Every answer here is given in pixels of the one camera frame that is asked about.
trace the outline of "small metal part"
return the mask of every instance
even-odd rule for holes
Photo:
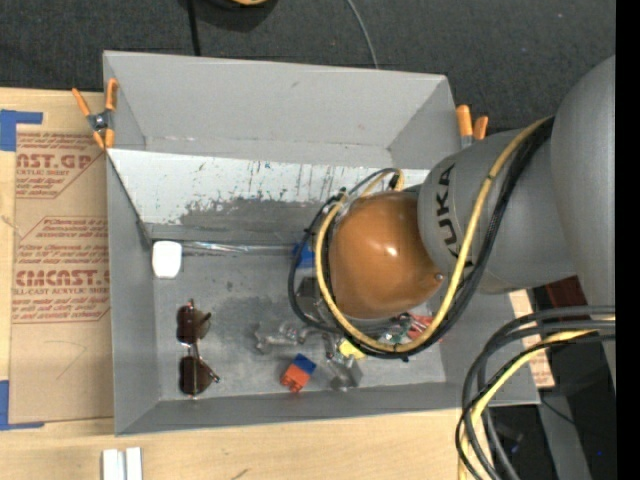
[[[261,322],[254,336],[257,339],[256,348],[263,354],[271,352],[274,345],[290,347],[298,344],[298,330],[289,322],[282,322],[277,327]]]
[[[336,339],[333,334],[324,333],[322,338],[325,345],[325,361],[335,375],[330,382],[331,389],[346,391],[358,387],[362,379],[362,370],[355,356],[347,357],[342,354],[339,350],[342,340]]]

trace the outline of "black wire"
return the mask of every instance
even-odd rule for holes
[[[193,44],[193,53],[200,57],[200,37],[198,35],[198,22],[196,20],[196,9],[193,0],[187,0],[187,13],[189,14],[189,29],[191,30],[191,43]]]
[[[591,323],[594,324],[592,326],[593,328],[596,328],[597,324],[599,324],[599,322],[596,322],[596,321],[591,322]],[[518,362],[520,359],[522,359],[525,355],[530,354],[532,351],[543,350],[545,348],[549,348],[549,347],[553,347],[553,346],[557,346],[557,345],[564,345],[566,343],[591,343],[591,342],[608,341],[608,340],[613,340],[613,339],[615,339],[615,334],[601,335],[601,336],[586,335],[586,336],[579,336],[579,337],[576,337],[576,338],[572,338],[571,340],[567,340],[567,341],[552,342],[552,343],[539,343],[539,344],[537,344],[537,345],[535,345],[535,346],[533,346],[533,347],[521,352],[516,357],[511,359],[509,362],[505,363],[493,375],[491,380],[488,383],[484,384],[484,386],[478,391],[478,393],[474,396],[474,398],[468,404],[466,404],[464,406],[462,416],[458,420],[458,424],[456,426],[455,443],[456,443],[456,449],[458,451],[458,455],[460,456],[460,459],[464,462],[464,464],[467,467],[467,469],[469,470],[469,472],[474,476],[474,478],[478,478],[478,479],[482,480],[482,477],[480,477],[480,475],[477,472],[477,470],[475,469],[475,467],[471,464],[471,462],[469,461],[469,458],[467,457],[466,452],[462,448],[461,432],[460,432],[461,428],[462,428],[462,424],[463,423],[465,424],[465,429],[466,429],[468,441],[472,445],[472,447],[474,448],[474,452],[476,452],[476,455],[478,456],[478,459],[481,461],[483,467],[485,467],[485,469],[487,470],[487,473],[489,473],[489,475],[491,475],[492,478],[500,480],[500,477],[497,476],[497,473],[493,469],[493,466],[491,466],[491,464],[489,463],[488,459],[484,456],[484,452],[483,452],[482,448],[480,447],[477,434],[475,433],[475,431],[473,429],[473,425],[471,425],[471,410],[478,403],[478,401],[491,388],[493,388],[493,386],[495,386],[495,384],[497,382],[500,381],[501,377],[505,374],[505,372],[509,368],[511,368],[516,362]]]
[[[355,4],[351,0],[345,0],[345,2],[347,2],[347,5],[351,8],[351,12],[353,12],[353,15],[356,17],[356,20],[358,21],[358,26],[360,27],[360,30],[362,30],[364,39],[367,42],[367,47],[369,48],[369,54],[371,55],[371,60],[373,61],[374,67],[376,69],[379,69],[376,52],[373,48],[373,44],[371,43],[369,32],[367,32],[367,27],[365,26],[363,19],[360,17],[360,13],[358,12],[358,9],[356,9]]]
[[[521,340],[522,338],[527,336],[541,334],[541,333],[555,332],[560,330],[580,330],[580,329],[593,329],[593,328],[611,330],[611,329],[615,329],[615,323],[610,321],[581,320],[581,321],[562,321],[562,322],[551,322],[551,323],[542,322],[540,325],[536,327],[529,327],[527,329],[519,329],[519,330],[517,329],[518,327],[522,325],[527,325],[532,322],[540,322],[541,320],[545,320],[545,319],[557,319],[557,318],[563,318],[563,317],[569,317],[569,316],[584,316],[584,315],[606,316],[606,315],[613,315],[613,314],[615,314],[615,310],[610,306],[597,306],[597,307],[576,306],[576,307],[569,307],[569,308],[552,309],[552,310],[543,311],[539,313],[532,313],[530,315],[525,315],[524,317],[517,318],[507,323],[506,325],[501,327],[498,331],[496,331],[493,334],[493,336],[489,339],[489,341],[485,345],[481,354],[476,358],[474,363],[471,365],[469,371],[467,372],[467,376],[465,378],[465,382],[462,389],[462,406],[465,407],[469,402],[469,398],[471,394],[471,386],[473,383],[473,378],[476,376],[476,373],[480,372],[478,373],[478,375],[480,375],[481,373],[483,374],[484,372],[483,368],[486,367],[486,363],[489,357],[493,353],[495,353],[497,350],[507,345],[508,343],[516,340]],[[482,380],[481,384],[484,384],[484,378],[479,377],[479,379]],[[469,436],[469,441],[471,442],[472,446],[474,446],[474,451],[476,451],[476,454],[478,454],[478,450],[480,450],[480,446],[477,443],[477,439],[474,442],[472,442],[472,440],[475,438],[475,433],[472,430],[471,432],[468,431],[467,435]],[[496,448],[498,449],[497,450],[498,458],[499,459],[506,458],[506,453],[504,453],[504,450],[502,449],[502,451],[500,451],[501,444],[499,440],[494,442],[493,444],[497,445]],[[507,464],[503,464],[505,466],[505,469],[509,469],[508,464],[509,463],[507,459]],[[485,467],[485,469],[487,467],[492,468],[492,466],[488,463],[488,461],[486,463],[483,463],[483,467]]]
[[[542,324],[540,327],[542,328],[543,333],[569,331],[569,330],[571,331],[587,330],[587,329],[597,329],[599,331],[614,331],[615,322],[611,322],[611,321],[594,322],[591,320],[582,320],[578,322],[556,322],[551,324],[545,323],[545,324]],[[530,329],[523,329],[521,331],[514,331],[513,333],[508,335],[509,339],[508,341],[505,342],[505,345],[510,341],[517,341],[524,337],[535,335],[536,331],[540,332],[540,328],[533,327]],[[477,374],[478,388],[483,386],[486,382],[486,367],[487,367],[487,361],[485,360],[483,361],[483,364],[480,367]],[[495,427],[493,426],[493,420],[490,415],[490,408],[487,408],[487,409],[488,410],[483,413],[483,421],[485,423],[485,429],[487,428],[487,426],[490,426],[492,430],[495,431]],[[500,443],[500,439],[498,438],[497,433],[488,432],[488,434],[490,435],[487,435],[487,438],[493,444],[496,452],[496,457],[498,458],[502,466],[505,468],[507,476],[511,480],[519,480],[520,477],[516,473],[515,469],[513,469],[513,466],[507,456],[507,453],[505,452],[504,448],[502,447],[502,444]],[[479,444],[477,447],[474,446],[474,452],[476,452],[476,454],[478,453],[478,450],[480,450]],[[486,465],[483,463],[483,466],[485,467],[485,469],[487,468],[487,466],[491,467],[488,464],[488,461]]]
[[[338,200],[337,196],[331,197],[329,200],[327,200],[325,204],[322,205],[322,207],[318,210],[316,215],[313,217],[311,224],[305,230],[302,240],[298,244],[296,253],[293,255],[293,258],[291,260],[291,265],[289,267],[289,276],[287,279],[287,294],[289,297],[289,304],[293,312],[298,316],[298,318],[300,318],[300,320],[302,320],[306,324],[312,327],[315,327],[316,329],[320,329],[321,331],[332,332],[332,333],[340,332],[340,329],[338,329],[335,326],[326,325],[326,324],[323,324],[322,322],[318,322],[317,320],[314,320],[313,318],[309,317],[309,315],[307,315],[298,304],[298,297],[296,295],[296,290],[295,290],[295,275],[296,275],[296,270],[298,268],[298,263],[300,262],[300,258],[302,257],[302,251],[304,250],[307,243],[309,243],[309,240],[311,239],[311,235],[313,234],[314,228],[316,227],[318,222],[320,222],[320,219],[322,218],[325,209],[328,208],[333,202],[337,200]]]

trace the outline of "yellow cable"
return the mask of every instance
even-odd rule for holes
[[[606,320],[615,321],[615,317],[607,318]],[[544,352],[544,348],[540,349],[540,344],[552,344],[562,341],[569,341],[580,336],[584,336],[585,334],[589,334],[591,332],[595,332],[597,329],[588,329],[585,331],[564,331],[554,334],[553,336],[549,336],[536,343],[535,345],[529,347],[529,352],[525,353],[520,357],[516,362],[514,362],[498,379],[498,381],[476,402],[473,409],[471,410],[471,421],[472,425],[475,425],[480,420],[480,416],[486,409],[489,401],[493,398],[496,392],[504,385],[507,380],[509,380],[513,374],[525,363],[527,363],[533,356],[535,356],[539,352]],[[469,451],[469,438],[466,430],[461,438],[461,448],[465,450],[465,452]],[[467,478],[467,467],[465,466],[462,459],[458,459],[458,479],[466,480]]]
[[[410,343],[401,343],[390,345],[387,343],[380,343],[379,341],[370,338],[359,329],[356,329],[351,323],[344,317],[342,311],[338,308],[333,297],[331,297],[331,293],[327,287],[326,281],[324,279],[324,272],[322,269],[322,244],[324,242],[324,238],[326,236],[327,230],[329,229],[329,225],[335,218],[336,214],[340,211],[340,209],[344,206],[344,203],[347,199],[346,194],[342,194],[339,201],[336,205],[329,211],[327,216],[322,221],[322,225],[320,226],[320,230],[318,231],[318,235],[316,238],[316,246],[314,249],[315,253],[315,266],[316,266],[316,275],[318,279],[318,286],[320,288],[320,292],[322,293],[322,297],[324,298],[329,310],[333,317],[342,325],[351,336],[353,336],[359,342],[367,345],[368,347],[378,350],[380,352],[396,352],[396,353],[405,353],[410,352],[420,345],[422,345],[425,341],[427,341],[433,333],[437,330],[439,325],[442,323],[444,318],[447,316],[449,308],[451,307],[451,303],[453,302],[453,298],[455,296],[458,283],[460,282],[460,278],[462,277],[462,272],[464,270],[464,265],[467,260],[467,255],[469,254],[469,250],[471,249],[471,242],[473,241],[473,235],[475,233],[476,227],[478,225],[478,221],[480,220],[480,216],[482,214],[482,209],[484,207],[485,200],[489,195],[489,189],[493,184],[493,180],[498,175],[500,170],[504,167],[505,163],[511,156],[511,154],[515,151],[515,149],[529,136],[533,133],[540,125],[546,122],[549,118],[546,117],[544,119],[540,119],[536,121],[532,125],[525,128],[522,132],[520,132],[508,145],[507,147],[500,153],[491,169],[489,170],[489,174],[485,178],[482,186],[480,187],[480,192],[476,199],[475,205],[473,207],[473,211],[471,213],[471,218],[469,219],[469,225],[464,235],[464,239],[462,241],[462,245],[460,247],[460,253],[458,254],[458,260],[456,261],[453,274],[451,276],[451,280],[449,281],[449,287],[445,296],[440,304],[440,308],[436,313],[433,321],[419,336],[417,336]],[[376,184],[380,181],[380,176],[372,182],[371,185],[367,188],[365,193],[368,193],[371,188],[373,188],[373,184]]]

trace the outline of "cardboard sheet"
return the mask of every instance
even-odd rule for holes
[[[102,94],[85,97],[103,110]],[[43,113],[17,127],[15,216],[3,218],[15,242],[9,422],[111,416],[105,155],[70,91],[2,89],[0,108]]]

